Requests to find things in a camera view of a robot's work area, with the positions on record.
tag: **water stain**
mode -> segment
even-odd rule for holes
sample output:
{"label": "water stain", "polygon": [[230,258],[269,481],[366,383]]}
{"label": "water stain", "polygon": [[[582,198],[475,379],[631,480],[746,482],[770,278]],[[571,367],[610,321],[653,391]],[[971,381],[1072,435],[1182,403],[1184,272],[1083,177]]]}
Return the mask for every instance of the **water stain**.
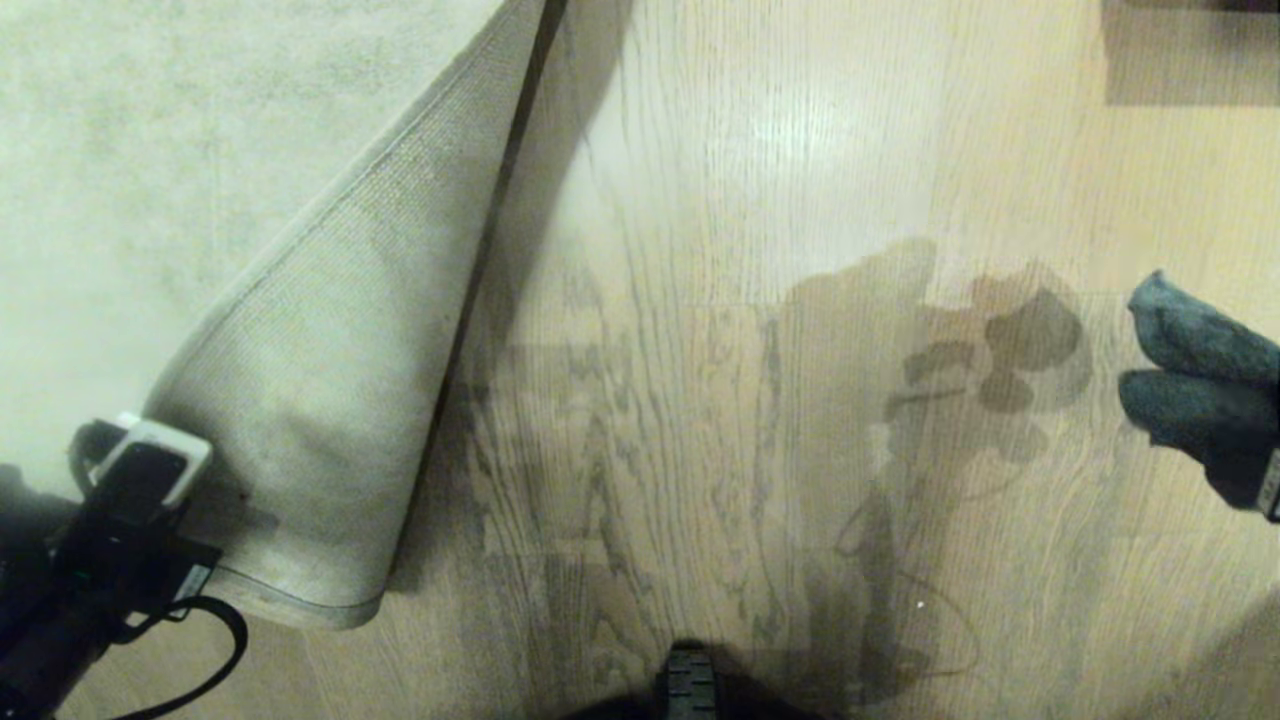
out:
{"label": "water stain", "polygon": [[[814,548],[797,693],[814,707],[928,715],[931,680],[979,665],[973,621],[931,584],[952,516],[1024,482],[1050,448],[1043,418],[1093,378],[1075,293],[1048,268],[977,277],[956,309],[927,301],[936,265],[932,241],[895,243],[797,286],[781,323],[796,477],[841,478],[846,502],[796,488]],[[998,461],[974,471],[979,457]]]}

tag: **rolled-up rug corner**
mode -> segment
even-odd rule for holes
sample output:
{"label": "rolled-up rug corner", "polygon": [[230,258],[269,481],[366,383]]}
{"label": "rolled-up rug corner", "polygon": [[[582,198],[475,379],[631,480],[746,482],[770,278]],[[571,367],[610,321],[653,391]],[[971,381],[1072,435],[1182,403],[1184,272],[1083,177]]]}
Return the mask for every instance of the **rolled-up rug corner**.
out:
{"label": "rolled-up rug corner", "polygon": [[182,528],[225,552],[209,592],[294,626],[376,612],[543,9],[502,3],[154,388],[148,416],[215,446]]}

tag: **cable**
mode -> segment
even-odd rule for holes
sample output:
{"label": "cable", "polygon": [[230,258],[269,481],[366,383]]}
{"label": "cable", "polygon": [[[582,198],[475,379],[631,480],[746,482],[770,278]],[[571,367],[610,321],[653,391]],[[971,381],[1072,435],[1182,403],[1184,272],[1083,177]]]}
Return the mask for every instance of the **cable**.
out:
{"label": "cable", "polygon": [[169,702],[163,702],[154,707],[148,707],[146,710],[138,710],[137,712],[122,715],[115,720],[152,720],[154,717],[168,715],[174,710],[178,710],[179,707],[183,707],[184,705],[196,701],[209,691],[216,688],[219,683],[225,680],[227,676],[232,674],[232,671],[236,669],[236,665],[239,664],[241,657],[244,656],[244,651],[248,648],[248,625],[244,623],[244,618],[230,605],[218,598],[202,597],[202,596],[188,597],[187,600],[179,600],[178,602],[174,602],[170,606],[165,607],[164,612],[147,618],[146,620],[140,623],[136,628],[127,626],[128,629],[122,634],[122,638],[118,639],[116,642],[118,644],[128,644],[142,637],[143,633],[154,628],[168,615],[177,612],[179,610],[188,610],[188,609],[204,610],[205,612],[214,615],[215,618],[227,624],[227,629],[232,632],[232,639],[236,642],[236,650],[232,651],[230,659],[207,680],[205,680],[204,684],[191,691],[189,693],[180,697],[175,697]]}

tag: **wood grain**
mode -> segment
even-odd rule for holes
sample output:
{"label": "wood grain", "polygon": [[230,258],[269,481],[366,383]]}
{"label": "wood grain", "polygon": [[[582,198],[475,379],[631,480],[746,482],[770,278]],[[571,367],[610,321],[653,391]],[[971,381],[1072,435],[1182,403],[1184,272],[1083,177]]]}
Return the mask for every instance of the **wood grain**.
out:
{"label": "wood grain", "polygon": [[681,637],[831,717],[1268,716],[1274,534],[1115,382],[1157,266],[1280,334],[1280,132],[1116,100],[1139,10],[573,4],[381,615],[187,716],[550,719]]}

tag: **cloth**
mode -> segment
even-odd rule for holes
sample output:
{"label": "cloth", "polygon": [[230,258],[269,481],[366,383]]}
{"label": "cloth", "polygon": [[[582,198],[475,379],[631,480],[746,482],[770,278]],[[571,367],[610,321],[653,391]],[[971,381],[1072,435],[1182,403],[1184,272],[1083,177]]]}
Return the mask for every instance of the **cloth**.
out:
{"label": "cloth", "polygon": [[1169,282],[1162,272],[1133,293],[1143,352],[1161,370],[1120,378],[1125,414],[1204,466],[1231,507],[1252,507],[1280,445],[1280,347]]}

